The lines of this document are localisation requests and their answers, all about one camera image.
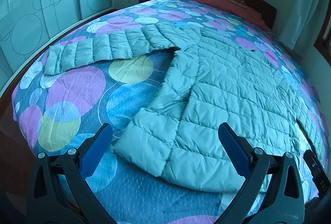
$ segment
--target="screw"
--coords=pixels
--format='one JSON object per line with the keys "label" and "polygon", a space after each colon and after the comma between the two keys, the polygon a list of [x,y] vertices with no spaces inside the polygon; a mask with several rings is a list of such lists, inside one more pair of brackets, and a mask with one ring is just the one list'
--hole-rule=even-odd
{"label": "screw", "polygon": [[39,159],[42,159],[42,158],[44,158],[45,157],[45,152],[40,152],[39,154],[38,154],[38,158]]}
{"label": "screw", "polygon": [[256,149],[254,149],[254,152],[257,154],[257,155],[262,155],[263,154],[263,150],[259,147],[257,147]]}
{"label": "screw", "polygon": [[293,158],[293,154],[291,152],[286,152],[285,156],[289,159]]}
{"label": "screw", "polygon": [[77,150],[75,148],[71,148],[71,149],[68,150],[68,154],[69,155],[74,155],[76,153],[76,151]]}

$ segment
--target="floral bedspread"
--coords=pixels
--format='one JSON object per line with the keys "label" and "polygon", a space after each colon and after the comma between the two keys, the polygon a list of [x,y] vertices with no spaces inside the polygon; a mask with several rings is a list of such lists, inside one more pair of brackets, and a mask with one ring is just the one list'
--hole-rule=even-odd
{"label": "floral bedspread", "polygon": [[[228,40],[263,53],[307,104],[324,141],[322,163],[327,166],[329,133],[310,79],[271,32],[264,32],[234,15],[191,0],[152,0],[97,18],[55,45],[165,21],[177,27],[196,25],[216,29]],[[112,144],[116,143],[133,115],[158,93],[173,59],[173,50],[128,60],[100,61],[55,76],[44,74],[47,57],[45,52],[33,63],[12,96],[13,117],[36,155],[41,151],[58,155],[79,147],[104,122],[113,126]],[[302,132],[298,131],[298,136],[303,155],[310,146]],[[307,201],[317,192],[302,158],[299,172]],[[65,180],[61,180],[71,197]],[[113,154],[111,146],[86,181],[119,224],[212,224],[235,196],[235,193],[205,193],[169,184],[125,162]],[[251,213],[256,212],[262,197],[262,194],[258,196]]]}

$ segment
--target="yellow circle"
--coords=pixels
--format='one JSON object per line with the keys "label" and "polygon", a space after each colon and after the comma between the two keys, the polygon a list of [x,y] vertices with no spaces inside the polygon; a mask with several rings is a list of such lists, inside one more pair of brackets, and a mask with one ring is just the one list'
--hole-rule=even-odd
{"label": "yellow circle", "polygon": [[234,20],[230,20],[230,19],[226,19],[228,22],[230,22],[233,25],[239,25],[238,22],[234,21]]}
{"label": "yellow circle", "polygon": [[233,27],[231,27],[229,25],[226,25],[226,28],[228,28],[228,30],[230,30],[230,31],[235,31],[236,30],[235,28],[233,28]]}
{"label": "yellow circle", "polygon": [[135,22],[142,23],[142,24],[149,24],[149,23],[157,23],[158,19],[153,17],[141,17],[135,19]]}
{"label": "yellow circle", "polygon": [[153,70],[153,62],[145,55],[141,55],[133,59],[114,60],[108,72],[116,81],[134,84],[149,78]]}
{"label": "yellow circle", "polygon": [[214,28],[214,26],[213,25],[210,25],[209,23],[203,22],[202,24],[205,25],[205,26],[207,26],[207,27]]}
{"label": "yellow circle", "polygon": [[239,21],[239,20],[236,20],[236,19],[231,19],[231,20],[236,21],[236,22],[238,22],[239,24],[242,24],[242,22]]}
{"label": "yellow circle", "polygon": [[44,114],[41,121],[38,142],[49,152],[60,150],[66,146],[80,127],[80,117],[70,122],[56,122]]}

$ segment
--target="blue gripper pad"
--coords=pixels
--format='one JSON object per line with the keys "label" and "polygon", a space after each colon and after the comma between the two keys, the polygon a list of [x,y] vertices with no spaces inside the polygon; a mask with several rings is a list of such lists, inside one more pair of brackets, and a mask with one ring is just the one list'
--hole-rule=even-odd
{"label": "blue gripper pad", "polygon": [[105,154],[113,139],[113,128],[107,124],[101,130],[97,138],[90,145],[82,159],[80,160],[80,175],[83,180],[86,177],[92,176],[97,168],[102,156]]}
{"label": "blue gripper pad", "polygon": [[218,139],[237,173],[248,180],[252,175],[251,160],[231,131],[234,133],[227,123],[222,123],[218,128]]}

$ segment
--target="curtain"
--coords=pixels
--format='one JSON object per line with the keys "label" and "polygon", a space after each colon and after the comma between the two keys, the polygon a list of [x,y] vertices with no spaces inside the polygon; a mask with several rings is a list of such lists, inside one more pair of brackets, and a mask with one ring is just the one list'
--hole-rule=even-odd
{"label": "curtain", "polygon": [[304,56],[310,45],[311,37],[315,31],[312,18],[319,12],[317,5],[320,0],[296,0],[292,12],[285,24],[279,40],[291,50],[295,50],[300,56]]}

